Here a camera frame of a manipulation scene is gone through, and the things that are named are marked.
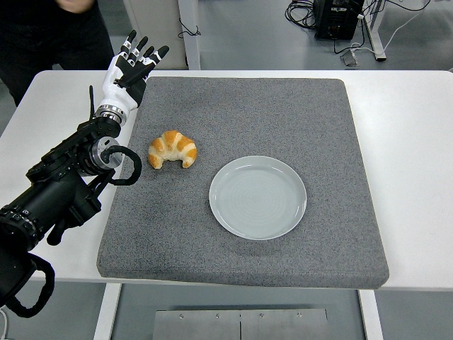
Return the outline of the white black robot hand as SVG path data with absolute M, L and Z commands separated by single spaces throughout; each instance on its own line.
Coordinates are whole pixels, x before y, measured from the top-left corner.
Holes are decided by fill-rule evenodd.
M 147 36 L 135 43 L 136 36 L 137 32 L 132 30 L 110 62 L 103 82 L 101 108 L 111 108 L 124 114 L 137 109 L 151 72 L 170 50 L 167 45 L 159 49 L 148 47 Z

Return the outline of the person's hand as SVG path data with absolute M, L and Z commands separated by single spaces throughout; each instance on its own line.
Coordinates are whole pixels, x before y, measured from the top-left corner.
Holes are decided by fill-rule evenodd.
M 56 0 L 57 5 L 70 13 L 81 14 L 90 10 L 96 0 Z

